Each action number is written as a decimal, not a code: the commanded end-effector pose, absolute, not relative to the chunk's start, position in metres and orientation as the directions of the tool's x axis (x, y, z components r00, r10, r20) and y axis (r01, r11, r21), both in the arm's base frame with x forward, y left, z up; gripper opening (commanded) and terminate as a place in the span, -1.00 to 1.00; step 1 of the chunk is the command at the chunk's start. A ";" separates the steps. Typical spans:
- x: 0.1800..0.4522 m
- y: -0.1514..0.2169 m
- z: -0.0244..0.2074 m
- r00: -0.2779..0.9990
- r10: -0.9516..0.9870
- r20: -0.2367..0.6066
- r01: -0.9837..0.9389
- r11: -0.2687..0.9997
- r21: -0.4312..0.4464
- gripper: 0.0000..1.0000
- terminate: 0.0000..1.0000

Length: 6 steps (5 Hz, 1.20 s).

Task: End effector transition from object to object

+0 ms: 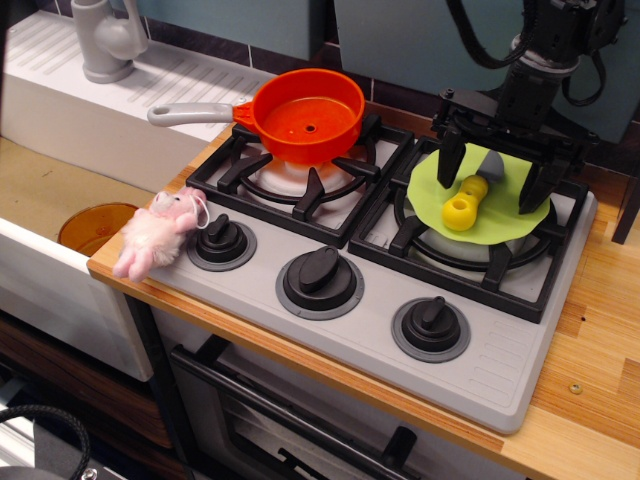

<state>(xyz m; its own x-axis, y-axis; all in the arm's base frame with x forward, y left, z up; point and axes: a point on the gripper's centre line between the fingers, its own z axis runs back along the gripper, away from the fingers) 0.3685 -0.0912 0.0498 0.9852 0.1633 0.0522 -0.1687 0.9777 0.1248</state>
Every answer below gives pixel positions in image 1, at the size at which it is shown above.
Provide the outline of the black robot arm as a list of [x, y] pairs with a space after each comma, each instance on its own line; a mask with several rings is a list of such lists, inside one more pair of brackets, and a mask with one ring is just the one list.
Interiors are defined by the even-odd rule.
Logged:
[[523, 28], [508, 54], [498, 59], [481, 45], [460, 1], [447, 4], [471, 59], [487, 69], [507, 70], [492, 90], [442, 91], [432, 129], [439, 140], [437, 180], [452, 186], [473, 143], [530, 162], [519, 196], [522, 214], [536, 210], [568, 176], [582, 170], [597, 134], [557, 112], [558, 94], [575, 107], [597, 101], [603, 91], [576, 99], [571, 77], [582, 57], [591, 59], [600, 86], [607, 74], [600, 51], [617, 40], [626, 24], [622, 1], [526, 1]]

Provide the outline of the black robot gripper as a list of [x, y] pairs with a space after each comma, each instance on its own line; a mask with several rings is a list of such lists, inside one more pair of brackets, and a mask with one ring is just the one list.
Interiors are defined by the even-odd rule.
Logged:
[[533, 163], [520, 191], [519, 213], [536, 211], [561, 180], [553, 162], [578, 164], [599, 144], [597, 134], [553, 107], [561, 83], [553, 73], [517, 62], [494, 89], [443, 90], [433, 121], [440, 141], [439, 183], [446, 189], [453, 185], [466, 144], [495, 149]]

